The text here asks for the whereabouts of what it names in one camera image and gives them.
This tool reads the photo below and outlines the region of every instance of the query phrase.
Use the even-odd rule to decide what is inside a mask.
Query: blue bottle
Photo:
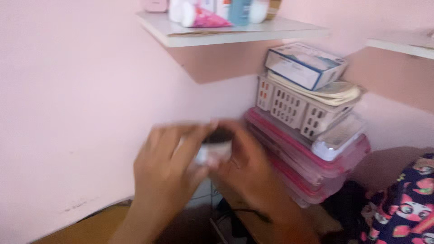
[[[232,0],[229,9],[229,21],[235,26],[248,25],[251,3],[252,0]]]

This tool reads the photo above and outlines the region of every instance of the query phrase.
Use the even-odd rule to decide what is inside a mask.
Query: dark blue fabric
[[[413,162],[385,192],[377,205],[370,232],[363,243],[434,244],[434,153]]]

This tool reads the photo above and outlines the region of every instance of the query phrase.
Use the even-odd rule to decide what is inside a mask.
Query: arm
[[[273,220],[275,243],[319,243],[258,141],[236,122],[222,121],[219,125],[233,131],[235,138],[231,160],[211,166],[214,176],[232,186],[252,208]]]
[[[151,131],[134,162],[134,201],[109,243],[151,243],[159,236],[207,176],[207,167],[191,162],[214,129],[180,125]]]

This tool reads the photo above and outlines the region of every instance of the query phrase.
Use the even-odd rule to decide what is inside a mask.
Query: white box
[[[348,62],[303,43],[268,50],[265,67],[287,80],[315,91],[337,80]]]

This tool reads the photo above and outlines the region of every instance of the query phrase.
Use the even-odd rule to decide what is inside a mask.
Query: white shelf
[[[140,12],[137,16],[142,26],[166,47],[317,37],[329,33],[324,27],[281,17],[248,26],[185,28],[169,21],[166,13]]]
[[[417,33],[394,32],[368,38],[367,46],[434,59],[434,39]]]

